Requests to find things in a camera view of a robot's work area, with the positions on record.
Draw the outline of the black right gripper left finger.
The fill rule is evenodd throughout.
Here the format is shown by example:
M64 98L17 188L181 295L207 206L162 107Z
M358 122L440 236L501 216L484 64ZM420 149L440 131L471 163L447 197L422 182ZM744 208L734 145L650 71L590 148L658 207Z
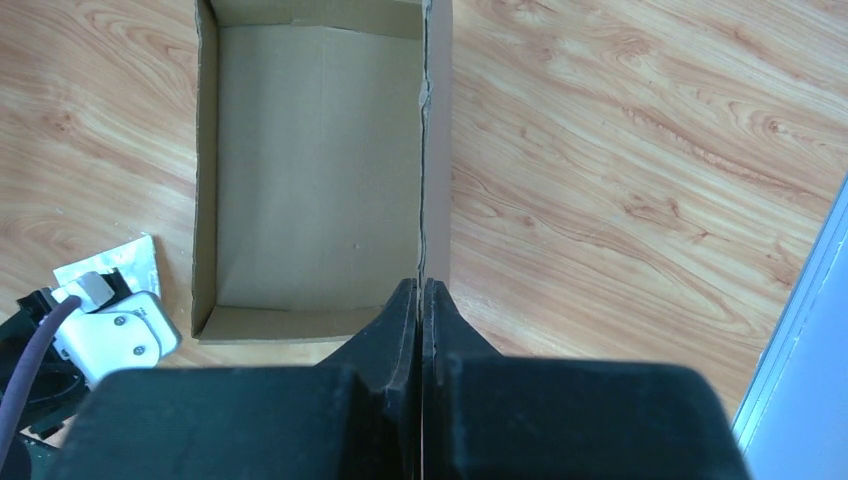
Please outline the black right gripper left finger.
M81 407L53 479L416 479L417 284L319 364L133 369Z

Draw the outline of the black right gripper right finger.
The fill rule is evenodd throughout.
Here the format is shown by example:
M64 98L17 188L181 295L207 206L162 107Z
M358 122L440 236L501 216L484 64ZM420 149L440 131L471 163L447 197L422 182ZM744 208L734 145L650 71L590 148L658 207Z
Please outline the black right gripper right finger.
M745 479L721 403L693 369L506 356L444 283L422 297L427 479Z

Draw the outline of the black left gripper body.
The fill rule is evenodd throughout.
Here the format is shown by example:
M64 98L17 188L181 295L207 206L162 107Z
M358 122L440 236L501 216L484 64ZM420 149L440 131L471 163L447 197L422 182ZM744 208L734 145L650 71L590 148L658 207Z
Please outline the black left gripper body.
M29 340L56 301L48 288L31 292L17 300L19 310L1 324L1 389L5 390ZM45 440L59 432L89 393L81 371L49 346L21 418L19 430Z

